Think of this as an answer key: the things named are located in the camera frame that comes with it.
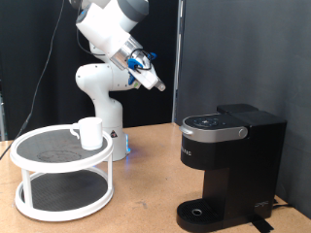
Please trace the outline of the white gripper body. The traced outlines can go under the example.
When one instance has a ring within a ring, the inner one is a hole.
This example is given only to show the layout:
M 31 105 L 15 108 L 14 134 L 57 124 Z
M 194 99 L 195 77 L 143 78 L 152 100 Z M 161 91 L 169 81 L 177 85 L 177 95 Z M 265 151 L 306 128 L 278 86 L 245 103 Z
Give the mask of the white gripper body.
M 155 84 L 160 81 L 160 79 L 156 75 L 156 71 L 153 65 L 150 65 L 149 68 L 145 68 L 136 59 L 130 60 L 130 74 L 146 89 L 151 89 L 152 87 L 155 87 Z

